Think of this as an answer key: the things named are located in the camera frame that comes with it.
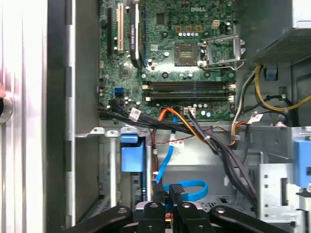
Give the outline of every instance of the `dell logo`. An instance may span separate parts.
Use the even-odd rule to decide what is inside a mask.
[[[191,12],[205,12],[205,7],[192,7]]]

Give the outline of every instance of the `sata port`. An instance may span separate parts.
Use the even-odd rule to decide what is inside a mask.
[[[124,96],[124,88],[123,87],[115,87],[115,96],[123,97]]]

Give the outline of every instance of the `green circuit board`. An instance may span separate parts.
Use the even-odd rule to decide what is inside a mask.
[[[122,17],[120,5],[124,8]],[[232,120],[232,98],[230,101],[217,98],[214,101],[200,98],[150,101],[146,98],[150,90],[143,86],[150,85],[150,82],[161,83],[161,88],[169,89],[169,86],[174,87],[172,82],[176,82],[184,87],[185,95],[193,92],[194,86],[201,87],[196,90],[201,94],[204,86],[211,86],[210,82],[234,83],[236,74],[231,69],[207,71],[198,66],[200,41],[234,34],[233,5],[231,0],[141,0],[138,38],[142,67],[136,68],[131,60],[131,1],[103,1],[100,8],[99,104],[108,106],[109,100],[116,96],[128,112],[135,107],[154,118],[163,107],[174,107],[181,113],[184,108],[195,108],[198,120]],[[124,22],[121,52],[118,44],[120,20]],[[213,61],[232,59],[233,49],[232,41],[215,43]],[[116,95],[115,88],[121,88],[123,94]]]

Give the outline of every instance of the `cable label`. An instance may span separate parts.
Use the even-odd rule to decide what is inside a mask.
[[[262,116],[263,116],[263,114],[258,114],[256,116],[250,118],[247,124],[252,124],[254,122],[259,122],[261,120]]]
[[[136,108],[132,108],[131,113],[130,113],[130,115],[129,115],[128,118],[129,118],[130,120],[132,120],[132,121],[137,121],[138,118],[139,118],[139,116],[140,116],[140,114],[141,114],[141,111],[140,111],[140,110],[138,110],[138,109],[136,109]]]
[[[184,141],[176,139],[175,134],[173,133],[171,134],[169,145],[179,149],[183,149],[185,147]]]

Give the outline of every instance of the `pci slot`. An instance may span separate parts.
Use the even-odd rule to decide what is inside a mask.
[[[124,53],[124,4],[118,4],[118,52]]]
[[[132,1],[130,9],[130,55],[135,68],[142,68],[142,59],[139,51],[139,1]]]
[[[113,57],[113,9],[107,9],[107,54]]]
[[[159,100],[205,100],[228,101],[232,93],[150,93],[146,101]]]

